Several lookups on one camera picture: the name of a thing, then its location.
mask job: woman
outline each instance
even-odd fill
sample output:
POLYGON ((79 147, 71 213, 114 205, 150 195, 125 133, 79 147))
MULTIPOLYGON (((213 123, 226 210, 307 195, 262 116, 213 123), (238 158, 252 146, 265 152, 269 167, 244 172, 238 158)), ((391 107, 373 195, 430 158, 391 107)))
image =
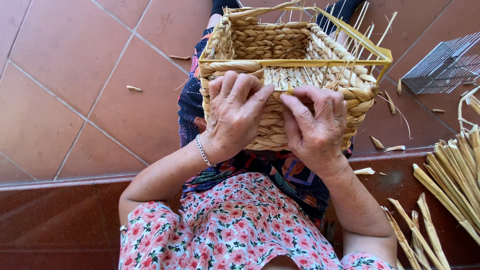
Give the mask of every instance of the woman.
MULTIPOLYGON (((225 5, 235 7, 214 1, 209 27, 225 5)), ((179 99, 182 148, 143 170, 120 197, 119 269, 393 269, 394 232, 348 165, 351 151, 340 151, 343 95, 313 86, 282 94, 292 152, 245 153, 274 87, 227 72, 210 82, 205 125, 195 57, 211 30, 195 48, 179 99), (303 102, 313 102, 315 115, 303 102), (166 202, 181 186, 180 217, 166 202), (343 227, 341 261, 318 230, 329 196, 343 227)))

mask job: hand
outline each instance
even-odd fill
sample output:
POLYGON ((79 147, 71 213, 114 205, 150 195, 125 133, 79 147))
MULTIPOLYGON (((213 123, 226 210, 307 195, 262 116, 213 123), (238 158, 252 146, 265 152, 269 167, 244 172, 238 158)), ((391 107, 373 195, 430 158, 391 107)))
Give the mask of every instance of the hand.
POLYGON ((346 129, 347 102, 341 93, 314 86, 295 88, 293 96, 282 94, 285 131, 290 150, 319 177, 335 175, 348 165, 340 147, 346 129), (313 116, 302 102, 312 102, 313 116))
POLYGON ((209 87, 210 117, 200 142, 210 163, 217 164, 235 156, 255 139, 274 86, 262 87, 253 75, 227 71, 209 87))

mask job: floral blouse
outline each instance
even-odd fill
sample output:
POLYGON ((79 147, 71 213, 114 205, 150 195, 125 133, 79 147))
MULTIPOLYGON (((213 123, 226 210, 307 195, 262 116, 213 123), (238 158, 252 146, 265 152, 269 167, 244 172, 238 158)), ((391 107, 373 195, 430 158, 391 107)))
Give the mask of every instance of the floral blouse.
POLYGON ((260 270, 279 255, 302 270, 393 269, 367 253, 340 261, 298 204, 260 173, 228 178, 181 203, 182 217, 153 201, 129 214, 120 270, 260 270))

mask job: woven basket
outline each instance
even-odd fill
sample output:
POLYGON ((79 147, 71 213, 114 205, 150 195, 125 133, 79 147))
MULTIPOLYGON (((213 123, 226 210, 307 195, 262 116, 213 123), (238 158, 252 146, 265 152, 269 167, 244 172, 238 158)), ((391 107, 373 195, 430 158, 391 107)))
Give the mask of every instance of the woven basket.
POLYGON ((200 92, 206 121, 210 114, 209 82, 226 71, 252 74, 263 80, 264 85, 275 85, 277 92, 269 98, 262 113, 258 135, 245 149, 288 150, 283 128, 283 104, 279 97, 281 91, 290 92, 304 85, 344 94, 348 113, 341 150, 347 149, 378 93, 377 79, 368 75, 364 66, 383 66, 380 80, 392 62, 389 50, 375 46, 357 30, 325 11, 316 7, 290 7, 298 2, 293 0, 273 8, 226 9, 199 58, 200 92), (312 20, 321 12, 330 19, 330 23, 376 55, 377 60, 357 60, 314 22, 257 23, 257 16, 267 12, 303 9, 315 13, 312 20))

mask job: metal grid basket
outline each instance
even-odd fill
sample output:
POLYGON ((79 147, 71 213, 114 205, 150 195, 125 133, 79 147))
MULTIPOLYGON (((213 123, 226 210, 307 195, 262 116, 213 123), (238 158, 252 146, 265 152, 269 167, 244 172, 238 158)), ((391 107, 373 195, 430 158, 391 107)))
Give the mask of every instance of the metal grid basket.
POLYGON ((415 94, 449 93, 480 73, 480 32, 440 42, 402 78, 415 94))

